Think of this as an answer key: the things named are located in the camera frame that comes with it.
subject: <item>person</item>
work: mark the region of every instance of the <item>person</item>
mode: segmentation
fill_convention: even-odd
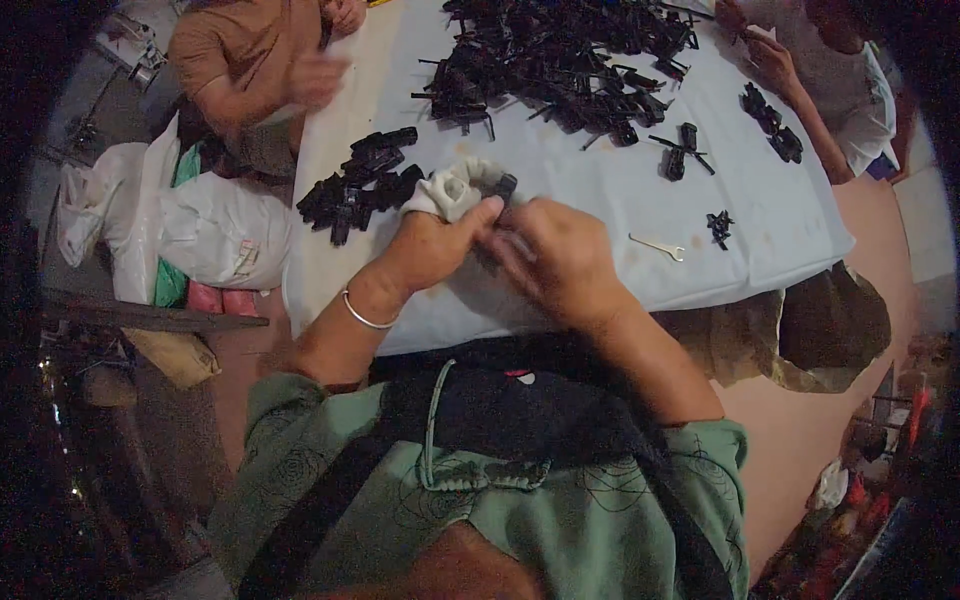
[[[303,108],[324,108],[348,62],[324,54],[322,29],[347,36],[364,0],[200,0],[177,21],[169,61],[180,88],[242,165],[292,178]]]
[[[800,117],[831,184],[866,171],[896,133],[870,29],[837,0],[717,0],[716,20]],[[776,39],[747,29],[775,30]]]
[[[251,388],[245,457],[209,521],[239,597],[747,596],[742,426],[619,281],[602,222],[537,198],[494,228],[502,209],[404,215],[285,372]],[[623,396],[453,361],[357,389],[405,302],[476,244],[623,375]]]

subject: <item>bracelet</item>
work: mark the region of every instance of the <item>bracelet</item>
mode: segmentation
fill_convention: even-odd
[[[366,319],[360,316],[360,313],[358,313],[356,310],[353,309],[352,306],[350,306],[350,300],[347,299],[347,296],[349,296],[349,293],[350,291],[347,288],[344,288],[344,291],[340,293],[340,296],[342,296],[344,299],[344,304],[347,305],[347,310],[350,311],[350,314],[353,315],[357,321],[366,325],[367,327],[372,327],[373,329],[380,329],[380,330],[389,329],[393,327],[396,324],[396,322],[399,320],[399,317],[397,317],[396,319],[393,319],[389,323],[383,324],[383,325],[371,323],[367,321]]]

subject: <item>small wrench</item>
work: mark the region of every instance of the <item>small wrench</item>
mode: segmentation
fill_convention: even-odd
[[[627,237],[637,242],[638,244],[643,244],[644,246],[649,246],[650,248],[656,248],[661,252],[668,253],[670,254],[670,258],[673,258],[677,262],[684,262],[684,259],[680,256],[680,252],[683,252],[684,249],[681,248],[680,246],[664,246],[663,244],[654,244],[653,242],[644,242],[643,240],[636,239],[632,233],[627,233]]]

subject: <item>table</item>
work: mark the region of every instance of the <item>table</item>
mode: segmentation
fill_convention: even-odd
[[[680,62],[691,65],[683,85],[671,89],[668,84],[658,94],[663,100],[676,99],[664,123],[637,128],[642,141],[633,147],[614,148],[603,137],[580,152],[588,133],[565,134],[541,119],[528,122],[534,108],[519,102],[491,111],[495,142],[482,124],[461,136],[459,128],[427,120],[426,101],[409,96],[433,73],[432,65],[418,64],[417,58],[445,58],[453,45],[455,30],[444,30],[440,5],[394,0],[372,9],[357,34],[331,44],[329,52],[353,56],[354,64],[333,104],[307,119],[295,201],[349,158],[353,141],[370,132],[417,125],[420,141],[404,154],[407,163],[416,162],[424,172],[445,168],[465,155],[490,158],[517,176],[517,193],[527,198],[552,195],[602,219],[617,273],[651,311],[712,306],[787,287],[819,273],[852,248],[853,238],[843,227],[827,176],[799,119],[773,93],[764,92],[783,115],[783,124],[804,144],[801,165],[783,163],[739,105],[750,79],[714,24],[698,23],[700,50],[679,54]],[[652,69],[654,58],[649,55],[618,61],[664,79]],[[700,149],[709,154],[715,177],[692,159],[683,180],[660,176],[663,147],[646,136],[677,139],[677,128],[685,121],[699,127]],[[707,228],[706,215],[723,209],[736,221],[729,252],[712,243]],[[397,224],[394,212],[374,214],[369,230],[352,231],[340,249],[329,244],[328,231],[314,233],[309,225],[295,228],[283,281],[295,336],[382,252]],[[684,262],[630,241],[628,233],[685,247]],[[503,275],[492,276],[469,259],[448,282],[414,295],[378,354],[444,348],[549,326]]]

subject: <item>hand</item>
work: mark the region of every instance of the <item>hand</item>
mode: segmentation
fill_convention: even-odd
[[[741,34],[747,29],[747,17],[735,0],[717,0],[714,16],[720,27],[729,32]]]
[[[333,24],[333,31],[349,36],[363,25],[367,17],[366,0],[329,0],[324,4],[324,16]]]
[[[301,54],[287,73],[289,102],[325,108],[340,91],[340,80],[348,66],[348,60],[332,59],[316,50]]]
[[[797,92],[803,89],[797,78],[797,69],[786,48],[776,40],[750,30],[743,32],[743,40],[750,51],[750,60],[760,69],[767,83],[788,104],[793,103]]]
[[[503,201],[492,197],[467,211],[456,223],[425,212],[408,212],[390,246],[368,267],[376,269],[406,301],[456,271],[474,242],[490,233],[502,210]]]
[[[502,231],[489,235],[485,245],[520,290],[562,324],[589,331],[636,304],[616,276],[610,237],[599,219],[535,198],[502,221],[533,256],[525,255]]]

